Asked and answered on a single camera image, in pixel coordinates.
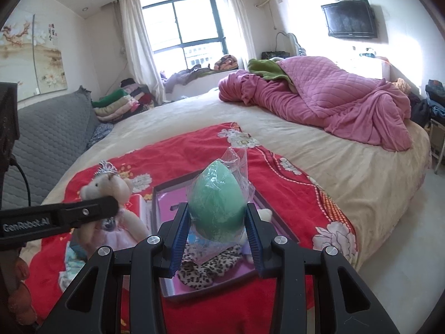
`television screen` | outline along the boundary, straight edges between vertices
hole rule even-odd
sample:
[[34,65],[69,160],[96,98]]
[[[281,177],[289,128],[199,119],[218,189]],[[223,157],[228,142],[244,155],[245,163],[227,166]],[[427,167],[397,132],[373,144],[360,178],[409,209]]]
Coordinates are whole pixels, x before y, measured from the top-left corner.
[[322,6],[329,36],[343,39],[377,37],[374,13],[368,0],[344,0]]

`metal bolt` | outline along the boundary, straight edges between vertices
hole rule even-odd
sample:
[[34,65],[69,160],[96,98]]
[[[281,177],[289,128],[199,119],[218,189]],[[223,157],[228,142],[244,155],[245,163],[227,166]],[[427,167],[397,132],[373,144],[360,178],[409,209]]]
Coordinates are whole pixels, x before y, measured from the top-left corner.
[[328,247],[326,247],[326,253],[328,255],[335,256],[338,254],[338,250],[334,246],[328,246]]
[[110,248],[107,247],[107,246],[102,246],[102,247],[97,251],[97,253],[98,253],[100,256],[107,256],[107,255],[110,253]]
[[285,236],[276,236],[274,238],[274,241],[278,244],[278,245],[284,245],[285,243],[288,242],[288,238]]
[[147,242],[150,245],[156,245],[161,242],[161,238],[159,236],[150,236],[149,238],[147,238]]

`silver tiara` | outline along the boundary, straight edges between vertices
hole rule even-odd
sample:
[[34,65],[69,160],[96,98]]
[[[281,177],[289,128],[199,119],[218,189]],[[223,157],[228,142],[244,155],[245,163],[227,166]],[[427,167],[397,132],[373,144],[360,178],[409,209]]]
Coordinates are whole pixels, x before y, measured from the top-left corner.
[[110,162],[102,160],[99,164],[101,165],[101,168],[97,170],[97,172],[94,174],[94,177],[97,177],[104,173],[112,173],[113,175],[119,175],[116,167],[113,166]]

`pink blanket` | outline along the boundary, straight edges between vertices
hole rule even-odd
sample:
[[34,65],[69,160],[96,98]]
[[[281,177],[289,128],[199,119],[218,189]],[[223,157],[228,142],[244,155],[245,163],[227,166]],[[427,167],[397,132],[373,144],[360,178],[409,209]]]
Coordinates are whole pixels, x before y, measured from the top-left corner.
[[239,70],[219,82],[220,99],[258,105],[287,121],[386,150],[411,148],[403,122],[411,116],[409,99],[392,83],[350,74],[324,57],[293,57],[278,64],[298,94],[284,80],[265,81]]

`beige bed sheet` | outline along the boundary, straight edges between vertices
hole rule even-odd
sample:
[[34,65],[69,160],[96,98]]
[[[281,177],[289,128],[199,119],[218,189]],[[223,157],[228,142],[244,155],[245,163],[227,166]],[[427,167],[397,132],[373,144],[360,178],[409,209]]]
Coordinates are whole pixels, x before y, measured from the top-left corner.
[[[393,153],[337,138],[318,128],[289,123],[258,107],[223,103],[218,92],[213,91],[118,123],[108,137],[77,159],[44,203],[61,202],[70,179],[101,159],[232,121],[263,146],[304,170],[332,196],[357,231],[357,269],[382,245],[405,213],[429,162],[428,135],[411,121],[406,125],[413,147]],[[38,250],[39,243],[34,242],[22,256],[29,262]]]

